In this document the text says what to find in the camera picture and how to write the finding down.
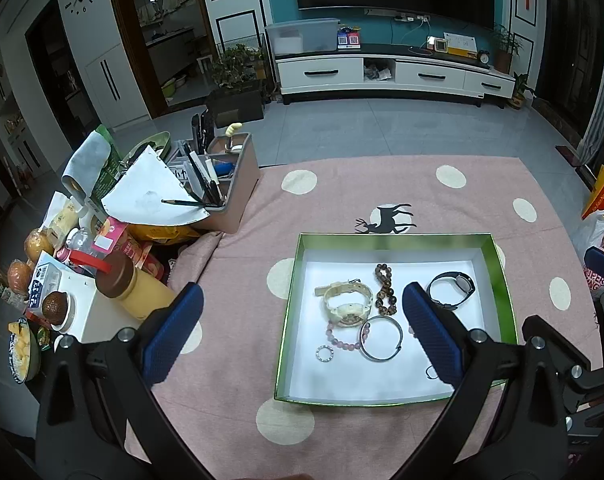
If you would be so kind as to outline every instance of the white tv cabinet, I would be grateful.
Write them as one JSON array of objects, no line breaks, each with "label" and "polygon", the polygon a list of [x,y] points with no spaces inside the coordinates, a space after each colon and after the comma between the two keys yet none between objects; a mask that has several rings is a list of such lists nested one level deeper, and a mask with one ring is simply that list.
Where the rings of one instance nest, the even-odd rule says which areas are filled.
[{"label": "white tv cabinet", "polygon": [[[392,78],[365,79],[365,58],[386,60]],[[360,50],[281,55],[275,56],[275,63],[284,104],[301,98],[321,99],[319,92],[406,97],[414,96],[413,92],[435,92],[470,98],[478,106],[489,94],[503,98],[498,100],[503,108],[515,86],[512,76],[477,60],[437,52],[419,56],[402,45],[363,44]]]}]

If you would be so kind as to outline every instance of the white tray bottom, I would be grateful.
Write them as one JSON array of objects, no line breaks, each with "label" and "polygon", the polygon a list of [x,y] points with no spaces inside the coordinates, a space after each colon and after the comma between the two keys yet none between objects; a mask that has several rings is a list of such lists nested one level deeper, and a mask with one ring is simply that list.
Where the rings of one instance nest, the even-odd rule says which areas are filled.
[{"label": "white tray bottom", "polygon": [[[317,360],[315,351],[328,344],[325,334],[328,317],[315,296],[316,286],[359,278],[376,294],[380,285],[374,268],[385,262],[392,267],[392,282],[398,299],[398,312],[393,316],[403,330],[402,350],[390,361],[372,362],[357,350],[345,351],[333,347],[335,357],[328,363]],[[409,333],[402,310],[402,292],[410,282],[419,282],[426,289],[432,278],[442,272],[457,270],[468,274],[477,291],[455,311],[466,328],[483,328],[499,340],[499,325],[488,270],[479,249],[440,251],[362,251],[342,252],[307,250],[304,254],[304,286],[298,315],[289,322],[296,327],[294,342],[288,356],[293,361],[288,400],[321,404],[393,404],[440,399],[452,394],[453,388],[439,379],[426,375],[431,362],[421,345]],[[441,280],[431,288],[434,298],[446,303],[457,303],[463,294],[452,285],[452,280]],[[352,292],[332,298],[331,304],[362,303],[360,294]],[[373,305],[371,317],[377,315]],[[348,343],[357,342],[358,328],[336,328],[335,337]],[[399,340],[397,328],[390,322],[374,320],[368,337],[367,351],[377,357],[393,354]],[[323,357],[328,355],[322,350]],[[435,376],[434,369],[429,370]]]}]

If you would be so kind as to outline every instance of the blue gripper pad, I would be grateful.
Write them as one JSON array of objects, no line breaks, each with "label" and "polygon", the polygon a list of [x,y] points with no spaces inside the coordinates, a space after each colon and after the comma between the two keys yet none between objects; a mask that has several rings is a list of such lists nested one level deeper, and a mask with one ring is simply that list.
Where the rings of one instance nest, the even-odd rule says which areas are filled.
[{"label": "blue gripper pad", "polygon": [[404,288],[402,308],[439,378],[457,388],[464,376],[462,351],[435,314],[434,309],[438,307],[433,305],[418,282]]},{"label": "blue gripper pad", "polygon": [[169,315],[144,347],[142,378],[147,386],[166,379],[203,308],[202,289],[196,283],[188,283],[173,300],[168,308]]}]

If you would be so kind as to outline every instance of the potted plant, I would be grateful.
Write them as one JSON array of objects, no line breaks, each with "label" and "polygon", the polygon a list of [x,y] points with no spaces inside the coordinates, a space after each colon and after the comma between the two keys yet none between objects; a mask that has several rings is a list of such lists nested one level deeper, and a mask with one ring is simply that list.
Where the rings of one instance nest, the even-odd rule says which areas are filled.
[{"label": "potted plant", "polygon": [[261,80],[256,69],[263,63],[259,49],[239,43],[223,50],[213,63],[213,79],[219,88],[207,97],[207,108],[213,114],[215,126],[221,128],[233,122],[264,118]]},{"label": "potted plant", "polygon": [[524,96],[526,90],[530,90],[534,94],[533,89],[526,86],[526,83],[528,83],[528,74],[515,74],[515,88],[513,89],[513,96],[508,100],[508,104],[516,110],[519,110],[526,103],[526,97]]},{"label": "potted plant", "polygon": [[517,39],[514,32],[510,32],[504,25],[497,25],[493,30],[493,43],[495,45],[495,70],[501,73],[510,73],[510,64],[513,61],[513,54],[519,55],[519,49],[522,42]]}]

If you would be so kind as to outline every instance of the black deer print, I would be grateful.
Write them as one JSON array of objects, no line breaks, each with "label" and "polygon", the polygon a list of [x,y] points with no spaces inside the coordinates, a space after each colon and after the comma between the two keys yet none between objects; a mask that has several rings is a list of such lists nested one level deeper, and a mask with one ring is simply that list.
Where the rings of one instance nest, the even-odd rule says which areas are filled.
[{"label": "black deer print", "polygon": [[[400,207],[411,207],[411,204],[397,204],[390,207],[382,207],[378,206],[377,208],[380,210],[380,223],[376,224],[368,224],[364,219],[358,218],[355,220],[355,232],[360,234],[370,234],[370,233],[378,233],[378,234],[400,234],[408,230],[409,227],[416,227],[415,224],[396,224],[395,216],[399,214],[408,214],[413,216],[413,213],[409,213],[408,211],[401,211]],[[365,231],[358,231],[358,227],[364,227]]]}]

